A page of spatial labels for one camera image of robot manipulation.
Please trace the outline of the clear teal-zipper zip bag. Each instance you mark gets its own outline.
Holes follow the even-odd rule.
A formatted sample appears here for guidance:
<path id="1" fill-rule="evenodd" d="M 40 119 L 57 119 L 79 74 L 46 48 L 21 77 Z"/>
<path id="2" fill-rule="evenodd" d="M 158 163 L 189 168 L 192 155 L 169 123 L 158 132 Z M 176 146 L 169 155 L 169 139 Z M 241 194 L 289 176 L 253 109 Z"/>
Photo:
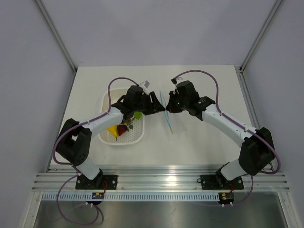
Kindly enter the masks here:
<path id="1" fill-rule="evenodd" d="M 163 94 L 162 94 L 161 91 L 159 91 L 159 94 L 160 94 L 160 100 L 161 100 L 160 103 L 165 108 L 166 107 L 166 101 L 164 99 L 164 96 L 163 96 Z M 170 118 L 169 118 L 169 112 L 165 110 L 164 111 L 164 115 L 165 115 L 165 119 L 166 119 L 167 125 L 168 125 L 168 127 L 170 129 L 170 132 L 171 132 L 171 134 L 173 134 L 173 129 L 172 129 Z"/>

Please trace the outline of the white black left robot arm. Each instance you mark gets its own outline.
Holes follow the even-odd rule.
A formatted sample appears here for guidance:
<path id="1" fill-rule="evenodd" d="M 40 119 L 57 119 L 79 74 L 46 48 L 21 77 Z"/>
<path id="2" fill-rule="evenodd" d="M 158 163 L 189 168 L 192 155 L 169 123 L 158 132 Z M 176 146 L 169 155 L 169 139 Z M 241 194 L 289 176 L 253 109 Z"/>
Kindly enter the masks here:
<path id="1" fill-rule="evenodd" d="M 69 161 L 70 165 L 80 173 L 76 189 L 105 189 L 117 176 L 104 175 L 103 171 L 89 158 L 91 140 L 108 128 L 119 125 L 133 118 L 136 112 L 143 115 L 164 112 L 154 92 L 146 94 L 142 87 L 133 85 L 116 103 L 99 116 L 85 122 L 68 119 L 54 145 L 55 153 Z"/>

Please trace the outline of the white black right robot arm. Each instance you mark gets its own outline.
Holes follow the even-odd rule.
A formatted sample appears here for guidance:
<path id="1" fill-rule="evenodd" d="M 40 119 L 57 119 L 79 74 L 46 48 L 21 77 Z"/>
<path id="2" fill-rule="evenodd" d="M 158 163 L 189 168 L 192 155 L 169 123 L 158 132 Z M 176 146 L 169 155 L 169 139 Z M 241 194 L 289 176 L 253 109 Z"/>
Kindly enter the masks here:
<path id="1" fill-rule="evenodd" d="M 214 100 L 199 96 L 190 81 L 177 84 L 169 92 L 166 110 L 172 114 L 187 111 L 191 116 L 216 127 L 239 146 L 239 157 L 220 167 L 213 176 L 213 185 L 221 189 L 227 188 L 243 175 L 255 176 L 275 159 L 273 140 L 268 129 L 256 129 L 237 122 L 220 110 Z"/>

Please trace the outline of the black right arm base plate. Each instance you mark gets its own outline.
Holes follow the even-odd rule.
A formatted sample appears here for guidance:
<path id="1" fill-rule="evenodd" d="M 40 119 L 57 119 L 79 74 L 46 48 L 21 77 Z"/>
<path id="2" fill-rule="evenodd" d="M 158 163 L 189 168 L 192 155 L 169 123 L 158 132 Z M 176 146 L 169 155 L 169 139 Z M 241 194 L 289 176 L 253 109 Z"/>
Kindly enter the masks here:
<path id="1" fill-rule="evenodd" d="M 201 184 L 203 190 L 243 190 L 244 184 L 241 177 L 233 180 L 226 180 L 216 174 L 200 175 L 197 183 Z"/>

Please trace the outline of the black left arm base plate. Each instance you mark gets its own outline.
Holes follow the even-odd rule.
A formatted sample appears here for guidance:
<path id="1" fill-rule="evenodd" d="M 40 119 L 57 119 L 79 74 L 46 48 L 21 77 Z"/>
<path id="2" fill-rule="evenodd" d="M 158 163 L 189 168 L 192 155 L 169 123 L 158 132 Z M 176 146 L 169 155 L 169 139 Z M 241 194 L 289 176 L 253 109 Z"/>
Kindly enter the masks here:
<path id="1" fill-rule="evenodd" d="M 80 175 L 76 180 L 76 190 L 116 190 L 117 175 L 103 174 L 102 177 L 96 177 L 93 180 L 88 179 L 84 175 Z"/>

